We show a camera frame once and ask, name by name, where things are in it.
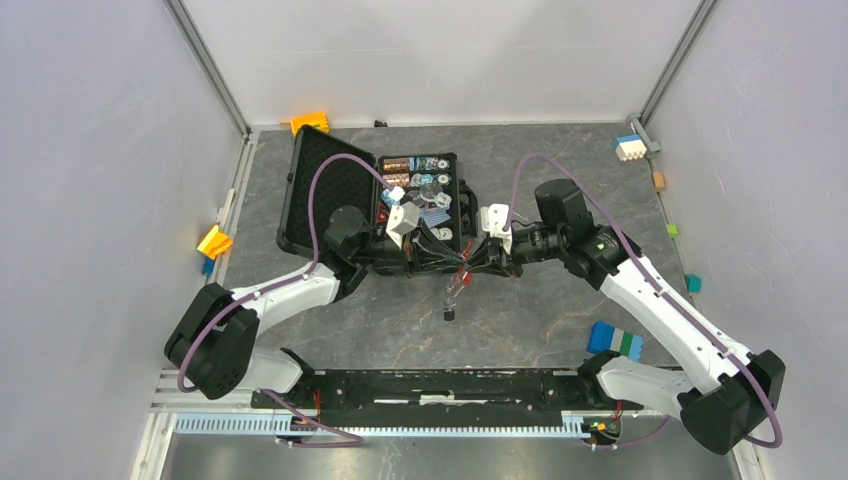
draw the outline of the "blue toy block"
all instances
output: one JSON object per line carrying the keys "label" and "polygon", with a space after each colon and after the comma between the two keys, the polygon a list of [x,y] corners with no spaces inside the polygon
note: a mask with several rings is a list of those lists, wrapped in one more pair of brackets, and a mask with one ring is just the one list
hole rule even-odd
{"label": "blue toy block", "polygon": [[687,273],[683,278],[686,279],[686,290],[689,293],[701,293],[701,277]]}
{"label": "blue toy block", "polygon": [[613,350],[633,360],[639,361],[642,355],[642,337],[625,332],[604,322],[595,322],[589,334],[589,345],[586,351],[592,354]]}
{"label": "blue toy block", "polygon": [[203,268],[200,269],[200,273],[206,275],[208,278],[212,275],[213,270],[215,270],[215,260],[209,257],[203,257]]}

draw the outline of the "tool kit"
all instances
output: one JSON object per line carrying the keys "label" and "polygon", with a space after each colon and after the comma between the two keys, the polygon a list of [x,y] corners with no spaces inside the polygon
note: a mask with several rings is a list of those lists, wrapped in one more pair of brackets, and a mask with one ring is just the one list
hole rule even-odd
{"label": "tool kit", "polygon": [[[286,178],[288,188],[277,234],[277,244],[284,252],[312,257],[307,194],[321,163],[339,153],[365,160],[389,184],[402,187],[421,209],[419,228],[428,229],[454,252],[462,253],[468,241],[477,236],[477,197],[459,176],[456,154],[416,153],[376,159],[370,152],[307,125],[295,137],[291,170]],[[393,205],[388,191],[369,172],[350,160],[337,160],[325,168],[315,186],[316,234],[320,240],[335,210],[353,206],[371,225],[372,234],[383,237]],[[413,273],[379,261],[372,266],[382,275]]]}

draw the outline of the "yellow toy block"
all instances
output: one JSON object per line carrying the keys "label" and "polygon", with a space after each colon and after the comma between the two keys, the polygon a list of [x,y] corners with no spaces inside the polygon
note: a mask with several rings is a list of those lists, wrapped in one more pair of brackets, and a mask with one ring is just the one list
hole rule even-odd
{"label": "yellow toy block", "polygon": [[229,250],[233,246],[233,241],[226,233],[221,231],[218,225],[213,225],[212,228],[203,236],[200,245],[197,246],[197,251],[215,260],[218,255]]}
{"label": "yellow toy block", "polygon": [[330,123],[327,121],[327,114],[324,112],[315,112],[294,117],[289,123],[291,124],[292,135],[297,135],[297,131],[304,125],[310,125],[324,133],[330,133]]}

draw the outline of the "electronic component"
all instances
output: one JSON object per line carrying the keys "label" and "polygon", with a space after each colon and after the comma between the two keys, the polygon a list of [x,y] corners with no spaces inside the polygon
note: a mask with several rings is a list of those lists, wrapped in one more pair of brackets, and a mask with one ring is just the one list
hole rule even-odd
{"label": "electronic component", "polygon": [[412,162],[412,158],[388,158],[383,162],[383,172],[408,173]]}
{"label": "electronic component", "polygon": [[410,168],[413,171],[436,170],[439,168],[439,161],[436,157],[412,157],[410,158]]}
{"label": "electronic component", "polygon": [[438,207],[438,208],[447,209],[448,207],[450,207],[450,203],[451,203],[450,195],[448,195],[445,192],[442,192],[442,193],[436,195],[436,199],[433,201],[433,203],[435,203],[436,207]]}
{"label": "electronic component", "polygon": [[383,175],[383,179],[389,182],[390,185],[396,187],[406,187],[409,185],[409,174],[407,173]]}
{"label": "electronic component", "polygon": [[430,232],[436,236],[439,240],[453,240],[453,230],[447,227],[442,228],[431,228]]}
{"label": "electronic component", "polygon": [[409,180],[410,187],[423,187],[433,183],[433,176],[429,173],[416,173]]}
{"label": "electronic component", "polygon": [[421,220],[427,227],[433,228],[450,220],[450,215],[443,208],[421,210]]}
{"label": "electronic component", "polygon": [[389,196],[390,193],[391,192],[389,191],[388,188],[383,189],[383,191],[380,193],[380,200],[382,200],[383,203],[388,205],[389,208],[396,207],[396,206],[400,205],[399,201],[392,200],[392,198]]}

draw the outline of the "gray marble floor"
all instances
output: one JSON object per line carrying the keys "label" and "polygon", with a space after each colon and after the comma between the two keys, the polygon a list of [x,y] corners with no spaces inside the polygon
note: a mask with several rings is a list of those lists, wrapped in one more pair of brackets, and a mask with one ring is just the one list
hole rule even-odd
{"label": "gray marble floor", "polygon": [[[625,439],[635,439],[655,430],[659,421],[639,416],[628,417],[625,423]],[[683,425],[673,422],[650,442],[594,454],[577,440],[561,438],[368,437],[358,448],[303,452],[280,448],[263,436],[174,435],[161,478],[739,480],[740,476],[733,455],[710,453]]]}
{"label": "gray marble floor", "polygon": [[[613,151],[621,124],[501,125],[334,130],[374,153],[455,152],[461,176],[480,205],[508,203],[519,160],[541,152],[564,163],[603,201],[616,220],[678,291],[683,272],[665,230],[645,162],[622,163]],[[227,287],[247,286],[299,268],[306,259],[275,243],[292,155],[292,135],[263,132],[258,141],[235,235]],[[524,170],[516,211],[538,219],[533,190],[557,178],[544,163]],[[596,221],[602,221],[595,213]],[[459,297],[453,322],[441,319],[446,276],[369,275],[343,301],[290,318],[257,344],[286,346],[317,368],[578,366],[589,355],[592,324],[603,320],[645,336],[642,362],[675,364],[627,312],[557,261],[525,267],[520,279],[477,275]]]}

